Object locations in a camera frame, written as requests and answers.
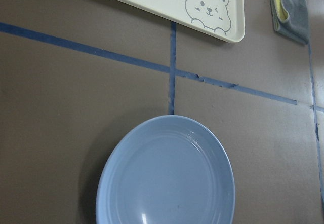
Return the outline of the grey yellow folded cloth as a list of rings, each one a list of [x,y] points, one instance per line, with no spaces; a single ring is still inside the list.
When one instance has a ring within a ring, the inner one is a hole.
[[[306,0],[270,0],[275,32],[306,45],[310,31]]]

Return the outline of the cream bear tray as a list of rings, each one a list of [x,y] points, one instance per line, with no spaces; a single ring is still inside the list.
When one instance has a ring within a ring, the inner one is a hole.
[[[245,35],[244,0],[118,0],[228,43]]]

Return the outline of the blue plate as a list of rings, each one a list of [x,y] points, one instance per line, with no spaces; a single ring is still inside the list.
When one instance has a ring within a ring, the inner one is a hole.
[[[226,151],[201,123],[165,115],[132,129],[103,168],[97,223],[232,223],[235,183]]]

